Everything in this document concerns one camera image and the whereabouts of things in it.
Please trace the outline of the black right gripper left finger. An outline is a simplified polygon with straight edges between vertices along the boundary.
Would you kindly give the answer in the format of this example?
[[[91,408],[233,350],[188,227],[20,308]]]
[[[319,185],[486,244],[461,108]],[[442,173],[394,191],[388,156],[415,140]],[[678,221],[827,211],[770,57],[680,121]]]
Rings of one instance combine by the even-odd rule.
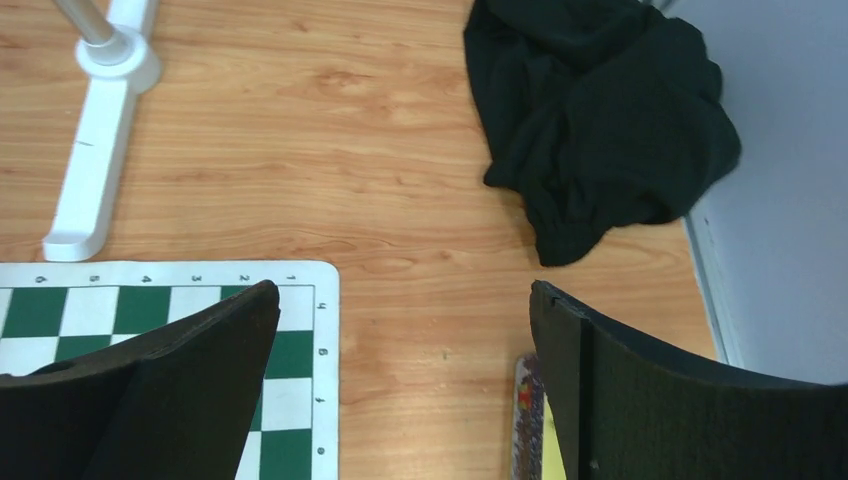
[[[1,378],[5,479],[232,479],[280,316],[261,281],[107,348]]]

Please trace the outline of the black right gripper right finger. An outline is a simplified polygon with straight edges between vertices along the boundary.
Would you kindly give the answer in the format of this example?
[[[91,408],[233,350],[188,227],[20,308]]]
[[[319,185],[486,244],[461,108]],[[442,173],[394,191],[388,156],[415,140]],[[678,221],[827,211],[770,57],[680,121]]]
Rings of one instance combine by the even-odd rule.
[[[726,365],[532,284],[532,338],[570,479],[843,479],[847,388]]]

